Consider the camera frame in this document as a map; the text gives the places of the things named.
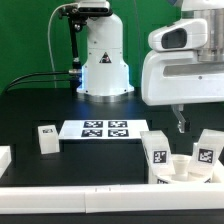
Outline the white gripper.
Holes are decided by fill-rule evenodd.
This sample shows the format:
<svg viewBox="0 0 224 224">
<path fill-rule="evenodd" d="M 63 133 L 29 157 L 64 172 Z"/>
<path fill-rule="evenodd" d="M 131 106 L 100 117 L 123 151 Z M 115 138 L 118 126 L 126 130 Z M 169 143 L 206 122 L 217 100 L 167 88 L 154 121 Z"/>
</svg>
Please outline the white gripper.
<svg viewBox="0 0 224 224">
<path fill-rule="evenodd" d="M 141 91 L 147 105 L 172 105 L 177 128 L 185 133 L 183 104 L 224 101 L 224 63 L 200 63 L 194 51 L 151 51 L 143 63 Z"/>
</svg>

